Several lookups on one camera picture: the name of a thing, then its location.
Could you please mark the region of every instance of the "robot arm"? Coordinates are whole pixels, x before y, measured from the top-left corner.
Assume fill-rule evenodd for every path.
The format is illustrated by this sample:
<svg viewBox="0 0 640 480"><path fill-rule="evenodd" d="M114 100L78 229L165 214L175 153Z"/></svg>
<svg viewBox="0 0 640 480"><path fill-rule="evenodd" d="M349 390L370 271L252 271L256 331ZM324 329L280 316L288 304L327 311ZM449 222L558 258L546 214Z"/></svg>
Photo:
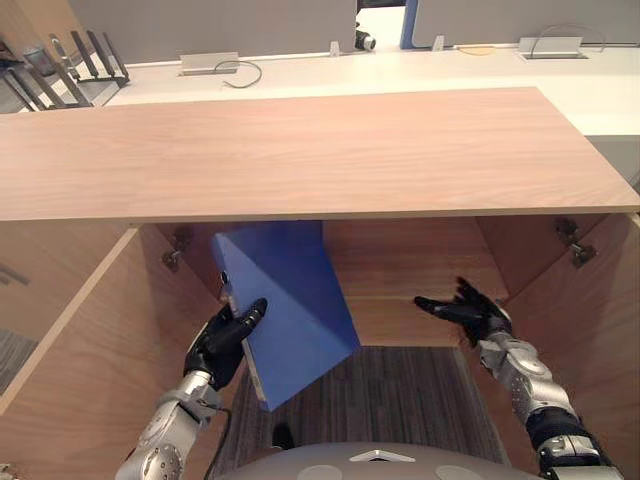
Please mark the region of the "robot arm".
<svg viewBox="0 0 640 480"><path fill-rule="evenodd" d="M415 303L436 317L462 325L482 364L511 392L513 410L536 450L541 476L621 479L536 349L513 337L506 312L464 279L459 278L458 284L453 302L416 297Z"/></svg>
<svg viewBox="0 0 640 480"><path fill-rule="evenodd" d="M179 480L198 434L221 410L218 390L229 384L242 360L241 342L267 309L256 301L240 318L229 305L197 335L185 360L184 378L165 393L138 444L116 474L116 480Z"/></svg>

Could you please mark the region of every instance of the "carpet floor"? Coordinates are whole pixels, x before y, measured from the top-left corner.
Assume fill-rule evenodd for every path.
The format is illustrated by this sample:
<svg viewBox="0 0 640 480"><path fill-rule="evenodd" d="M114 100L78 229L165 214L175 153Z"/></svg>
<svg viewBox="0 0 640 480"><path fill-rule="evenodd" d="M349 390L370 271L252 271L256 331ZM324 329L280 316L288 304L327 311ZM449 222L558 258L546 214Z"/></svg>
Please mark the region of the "carpet floor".
<svg viewBox="0 0 640 480"><path fill-rule="evenodd" d="M214 477L268 448L281 421L289 424L298 446L413 443L509 463L455 348L363 347L272 413L259 409L245 373L231 410Z"/></svg>
<svg viewBox="0 0 640 480"><path fill-rule="evenodd" d="M0 395L37 346L34 340L0 328Z"/></svg>

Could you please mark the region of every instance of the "gray partition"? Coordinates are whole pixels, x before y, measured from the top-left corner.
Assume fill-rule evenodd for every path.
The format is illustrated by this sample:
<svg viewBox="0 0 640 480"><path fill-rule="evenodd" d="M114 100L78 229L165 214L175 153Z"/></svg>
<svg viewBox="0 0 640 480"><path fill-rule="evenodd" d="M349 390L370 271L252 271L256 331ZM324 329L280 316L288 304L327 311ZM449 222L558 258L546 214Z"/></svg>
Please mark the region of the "gray partition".
<svg viewBox="0 0 640 480"><path fill-rule="evenodd" d="M125 63L180 54L342 51L355 42L356 0L70 0L86 29L108 32Z"/></svg>
<svg viewBox="0 0 640 480"><path fill-rule="evenodd" d="M591 25L608 43L640 42L640 0L407 0L407 15L414 13L415 25L405 20L405 28L413 26L405 32L413 47L430 47L436 35L447 45L517 43L566 22ZM596 33L571 28L550 35L562 33L600 41Z"/></svg>

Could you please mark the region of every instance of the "cabinet top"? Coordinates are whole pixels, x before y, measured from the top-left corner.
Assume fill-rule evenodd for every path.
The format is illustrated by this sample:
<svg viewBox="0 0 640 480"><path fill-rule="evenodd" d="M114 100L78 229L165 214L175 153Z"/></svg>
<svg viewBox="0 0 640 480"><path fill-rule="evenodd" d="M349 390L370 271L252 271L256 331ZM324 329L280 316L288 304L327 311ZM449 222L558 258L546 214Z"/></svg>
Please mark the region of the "cabinet top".
<svg viewBox="0 0 640 480"><path fill-rule="evenodd" d="M534 88L0 116L0 221L637 211Z"/></svg>

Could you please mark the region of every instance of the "cabinet door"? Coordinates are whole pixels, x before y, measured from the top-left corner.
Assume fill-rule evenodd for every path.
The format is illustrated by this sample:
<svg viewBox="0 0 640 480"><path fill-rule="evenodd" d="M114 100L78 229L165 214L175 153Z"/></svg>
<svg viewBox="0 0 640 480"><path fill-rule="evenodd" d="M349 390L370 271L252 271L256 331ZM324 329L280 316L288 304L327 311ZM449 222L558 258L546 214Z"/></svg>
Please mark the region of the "cabinet door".
<svg viewBox="0 0 640 480"><path fill-rule="evenodd" d="M123 224L0 226L0 329L39 342L126 230Z"/></svg>
<svg viewBox="0 0 640 480"><path fill-rule="evenodd" d="M159 396L180 381L191 340L220 305L188 266L164 267L168 248L154 226L127 230L3 396L1 461L20 478L113 478ZM215 420L187 478L206 471Z"/></svg>
<svg viewBox="0 0 640 480"><path fill-rule="evenodd" d="M610 215L581 243L593 245L598 255L576 269L566 253L516 295L507 310L516 334L538 349L625 478L639 478L638 217ZM485 377L477 378L481 388L488 387ZM504 395L490 393L486 400L511 461L531 468L534 453Z"/></svg>

